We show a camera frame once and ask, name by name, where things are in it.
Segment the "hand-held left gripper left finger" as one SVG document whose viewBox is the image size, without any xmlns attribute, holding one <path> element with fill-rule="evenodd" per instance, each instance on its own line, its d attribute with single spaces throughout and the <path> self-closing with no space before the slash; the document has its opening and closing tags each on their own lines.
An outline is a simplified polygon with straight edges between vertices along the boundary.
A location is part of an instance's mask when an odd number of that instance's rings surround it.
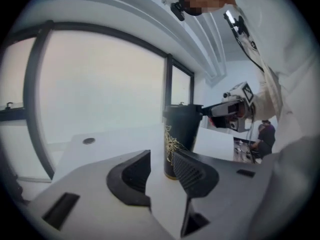
<svg viewBox="0 0 320 240">
<path fill-rule="evenodd" d="M 152 214 L 149 150 L 74 169 L 29 205 L 54 240 L 173 240 Z"/>
</svg>

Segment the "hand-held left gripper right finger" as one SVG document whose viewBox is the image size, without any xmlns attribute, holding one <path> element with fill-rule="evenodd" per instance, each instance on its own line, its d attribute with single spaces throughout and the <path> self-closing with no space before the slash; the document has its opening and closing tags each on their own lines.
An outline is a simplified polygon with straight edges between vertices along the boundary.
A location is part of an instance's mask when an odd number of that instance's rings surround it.
<svg viewBox="0 0 320 240">
<path fill-rule="evenodd" d="M 178 150 L 173 170 L 187 195 L 182 237 L 247 237 L 272 160 L 236 162 Z"/>
</svg>

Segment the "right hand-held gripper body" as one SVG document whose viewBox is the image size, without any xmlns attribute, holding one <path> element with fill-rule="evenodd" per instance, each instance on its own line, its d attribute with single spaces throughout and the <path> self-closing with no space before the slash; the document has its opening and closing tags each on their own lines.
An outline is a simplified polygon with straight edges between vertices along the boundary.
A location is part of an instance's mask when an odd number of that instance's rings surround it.
<svg viewBox="0 0 320 240">
<path fill-rule="evenodd" d="M 244 81 L 223 94 L 222 102 L 228 106 L 229 128 L 236 132 L 247 132 L 246 120 L 253 119 L 254 94 Z"/>
</svg>

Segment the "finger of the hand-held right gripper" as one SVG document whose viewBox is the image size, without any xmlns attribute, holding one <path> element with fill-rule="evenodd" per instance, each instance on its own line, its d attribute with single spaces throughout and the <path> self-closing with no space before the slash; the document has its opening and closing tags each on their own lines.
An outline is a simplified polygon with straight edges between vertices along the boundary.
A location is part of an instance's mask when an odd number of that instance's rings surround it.
<svg viewBox="0 0 320 240">
<path fill-rule="evenodd" d="M 239 112 L 240 99 L 235 99 L 227 102 L 204 107 L 202 114 L 208 117 L 225 117 L 236 115 Z"/>
<path fill-rule="evenodd" d="M 211 124 L 216 128 L 226 129 L 230 126 L 230 118 L 228 116 L 210 116 L 209 120 Z"/>
</svg>

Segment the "black tumbler with gold pattern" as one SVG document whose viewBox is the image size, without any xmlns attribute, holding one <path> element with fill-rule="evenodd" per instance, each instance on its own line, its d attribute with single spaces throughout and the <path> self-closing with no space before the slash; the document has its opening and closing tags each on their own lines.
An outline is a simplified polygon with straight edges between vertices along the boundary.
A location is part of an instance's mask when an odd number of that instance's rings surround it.
<svg viewBox="0 0 320 240">
<path fill-rule="evenodd" d="M 174 152 L 193 151 L 202 116 L 170 116 L 164 122 L 164 174 L 176 180 Z"/>
</svg>

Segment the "person's right forearm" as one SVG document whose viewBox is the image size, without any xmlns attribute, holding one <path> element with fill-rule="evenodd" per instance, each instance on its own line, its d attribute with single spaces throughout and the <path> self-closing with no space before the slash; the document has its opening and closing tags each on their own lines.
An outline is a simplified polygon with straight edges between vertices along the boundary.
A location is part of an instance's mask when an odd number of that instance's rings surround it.
<svg viewBox="0 0 320 240">
<path fill-rule="evenodd" d="M 278 88 L 273 84 L 260 82 L 259 92 L 253 98 L 254 120 L 264 121 L 276 117 L 279 121 L 282 105 Z"/>
</svg>

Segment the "black framed window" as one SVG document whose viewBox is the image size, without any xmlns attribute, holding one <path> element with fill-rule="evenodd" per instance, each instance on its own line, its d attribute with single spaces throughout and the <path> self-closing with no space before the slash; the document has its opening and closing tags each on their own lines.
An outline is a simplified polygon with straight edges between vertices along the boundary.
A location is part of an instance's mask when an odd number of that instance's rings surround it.
<svg viewBox="0 0 320 240">
<path fill-rule="evenodd" d="M 24 82 L 35 38 L 9 45 L 0 62 L 0 122 L 24 120 Z"/>
<path fill-rule="evenodd" d="M 191 76 L 172 66 L 171 104 L 188 105 L 191 98 Z"/>
<path fill-rule="evenodd" d="M 161 122 L 165 59 L 131 42 L 55 31 L 39 80 L 47 148 L 75 135 Z"/>
</svg>

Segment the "person's torso white jacket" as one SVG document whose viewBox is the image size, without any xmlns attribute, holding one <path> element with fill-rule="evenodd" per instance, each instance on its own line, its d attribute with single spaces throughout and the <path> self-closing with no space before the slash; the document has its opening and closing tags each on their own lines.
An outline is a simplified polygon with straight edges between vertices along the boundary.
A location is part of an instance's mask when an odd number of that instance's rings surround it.
<svg viewBox="0 0 320 240">
<path fill-rule="evenodd" d="M 320 45 L 289 0 L 235 0 L 261 64 L 258 80 L 280 92 L 274 153 L 320 135 Z"/>
</svg>

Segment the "black chest-mounted device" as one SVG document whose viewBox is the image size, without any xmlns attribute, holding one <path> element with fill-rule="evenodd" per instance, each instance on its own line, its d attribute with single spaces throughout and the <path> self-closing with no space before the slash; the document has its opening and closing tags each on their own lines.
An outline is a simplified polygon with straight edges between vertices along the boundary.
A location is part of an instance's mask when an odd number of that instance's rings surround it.
<svg viewBox="0 0 320 240">
<path fill-rule="evenodd" d="M 245 26 L 244 19 L 241 15 L 238 16 L 238 19 L 232 17 L 231 13 L 229 10 L 227 10 L 223 14 L 224 19 L 227 21 L 234 37 L 237 39 L 241 35 L 245 35 L 247 38 L 250 37 L 250 33 Z"/>
</svg>

